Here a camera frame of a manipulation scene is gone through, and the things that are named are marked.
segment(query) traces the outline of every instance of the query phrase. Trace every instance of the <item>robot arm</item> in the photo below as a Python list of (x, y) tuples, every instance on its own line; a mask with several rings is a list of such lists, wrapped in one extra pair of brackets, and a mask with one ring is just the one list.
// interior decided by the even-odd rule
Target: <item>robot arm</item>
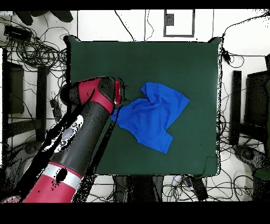
[[(19, 181), (16, 189), (21, 201), (71, 202), (109, 115), (115, 104), (121, 103), (120, 88), (120, 82), (110, 77), (76, 82), (70, 89), (63, 87), (62, 101), (76, 107), (72, 115), (66, 114), (50, 130), (52, 139), (44, 141), (37, 158)], [(29, 183), (31, 170), (37, 166), (43, 171), (38, 173), (36, 182)]]

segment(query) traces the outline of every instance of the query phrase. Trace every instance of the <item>shirt sleeve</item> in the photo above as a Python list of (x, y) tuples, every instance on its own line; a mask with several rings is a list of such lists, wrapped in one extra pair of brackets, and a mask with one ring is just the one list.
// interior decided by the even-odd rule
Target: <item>shirt sleeve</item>
[(172, 140), (173, 140), (173, 137), (164, 130), (154, 139), (153, 138), (141, 139), (140, 143), (149, 148), (152, 148), (154, 150), (158, 150), (160, 152), (167, 154)]

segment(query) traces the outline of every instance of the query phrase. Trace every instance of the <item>black frame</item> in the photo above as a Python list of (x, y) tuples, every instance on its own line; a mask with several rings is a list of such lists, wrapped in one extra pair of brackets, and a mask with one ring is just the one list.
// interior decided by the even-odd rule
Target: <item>black frame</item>
[(165, 38), (194, 38), (194, 34), (195, 34), (195, 10), (192, 10), (192, 12), (193, 12), (193, 17), (192, 17), (192, 34), (187, 34), (187, 35), (167, 35), (166, 34), (166, 27), (168, 26), (168, 18), (169, 17), (172, 17), (172, 22), (173, 22), (173, 15), (174, 14), (167, 14), (167, 10), (164, 10), (164, 30), (163, 30), (163, 36)]

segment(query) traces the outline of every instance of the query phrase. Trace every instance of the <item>dark green table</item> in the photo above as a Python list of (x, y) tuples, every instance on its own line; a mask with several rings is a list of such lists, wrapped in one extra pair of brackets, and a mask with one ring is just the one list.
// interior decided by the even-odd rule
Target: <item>dark green table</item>
[[(161, 83), (190, 99), (168, 128), (173, 136), (168, 154), (137, 143), (116, 125), (97, 174), (215, 175), (218, 45), (195, 42), (78, 42), (71, 45), (71, 82), (97, 76), (120, 77), (126, 98), (144, 95), (145, 82)], [(107, 130), (110, 120), (104, 127)]]

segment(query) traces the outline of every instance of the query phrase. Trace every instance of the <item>blue t-shirt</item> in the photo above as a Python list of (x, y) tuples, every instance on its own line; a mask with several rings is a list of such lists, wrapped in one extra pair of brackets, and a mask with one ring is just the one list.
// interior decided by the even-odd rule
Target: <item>blue t-shirt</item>
[[(137, 99), (122, 107), (117, 124), (135, 136), (138, 143), (165, 154), (173, 137), (166, 132), (187, 106), (183, 94), (158, 83), (146, 82), (141, 88), (145, 99)], [(115, 121), (117, 109), (111, 116)]]

